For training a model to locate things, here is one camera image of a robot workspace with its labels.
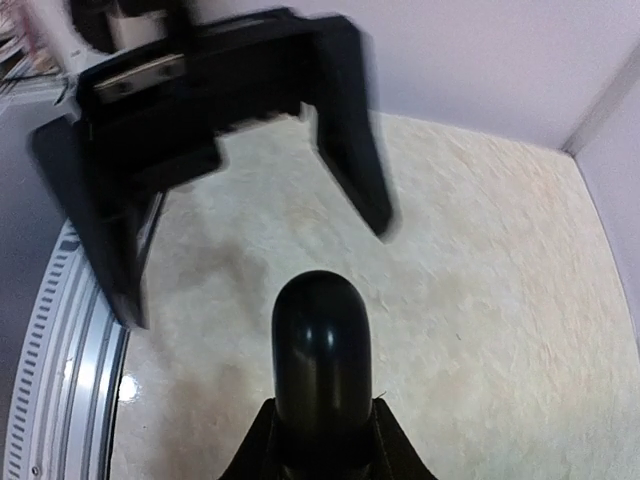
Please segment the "black oval charging case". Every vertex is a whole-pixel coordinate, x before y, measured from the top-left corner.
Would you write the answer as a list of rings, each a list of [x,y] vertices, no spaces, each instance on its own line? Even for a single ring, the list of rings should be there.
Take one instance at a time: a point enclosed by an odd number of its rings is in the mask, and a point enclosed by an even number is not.
[[[357,289],[325,270],[290,280],[274,304],[272,356],[278,427],[291,466],[370,463],[371,339]]]

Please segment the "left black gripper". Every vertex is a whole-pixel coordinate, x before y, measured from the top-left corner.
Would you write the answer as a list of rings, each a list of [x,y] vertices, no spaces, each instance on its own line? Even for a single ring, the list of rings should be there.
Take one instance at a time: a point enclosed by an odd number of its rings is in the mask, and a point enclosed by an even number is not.
[[[166,190],[220,166],[218,135],[315,109],[317,19],[347,18],[286,7],[204,25],[181,18],[165,39],[81,75],[79,139],[65,117],[31,133],[39,172],[123,326],[149,327],[144,271],[165,195],[138,198],[114,177]]]

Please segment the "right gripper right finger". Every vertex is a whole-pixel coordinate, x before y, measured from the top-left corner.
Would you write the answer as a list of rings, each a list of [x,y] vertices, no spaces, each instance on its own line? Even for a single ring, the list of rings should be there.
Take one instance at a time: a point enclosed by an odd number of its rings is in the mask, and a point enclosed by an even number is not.
[[[373,400],[373,461],[376,480],[437,480],[423,463],[404,430],[382,398]]]

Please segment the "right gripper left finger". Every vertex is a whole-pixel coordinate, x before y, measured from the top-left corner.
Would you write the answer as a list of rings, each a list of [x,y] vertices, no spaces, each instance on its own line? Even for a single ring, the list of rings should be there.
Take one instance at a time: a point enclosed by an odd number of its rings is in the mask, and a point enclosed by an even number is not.
[[[267,399],[219,480],[278,479],[276,440],[275,400]]]

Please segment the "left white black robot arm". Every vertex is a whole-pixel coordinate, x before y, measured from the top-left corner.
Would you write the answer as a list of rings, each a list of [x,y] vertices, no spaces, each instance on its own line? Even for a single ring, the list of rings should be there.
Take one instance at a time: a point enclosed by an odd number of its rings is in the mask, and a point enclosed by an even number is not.
[[[287,7],[196,22],[186,1],[72,1],[104,56],[76,79],[75,115],[31,135],[116,319],[146,327],[142,277],[166,194],[223,167],[220,136],[316,112],[315,143],[377,236],[392,198],[369,118],[363,32]]]

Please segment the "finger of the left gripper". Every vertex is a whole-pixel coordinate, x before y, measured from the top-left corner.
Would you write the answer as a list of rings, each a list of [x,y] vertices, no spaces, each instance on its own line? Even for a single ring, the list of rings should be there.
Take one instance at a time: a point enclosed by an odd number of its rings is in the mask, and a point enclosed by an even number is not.
[[[363,221],[383,238],[394,205],[369,117],[363,36],[347,19],[317,19],[315,25],[318,152]]]

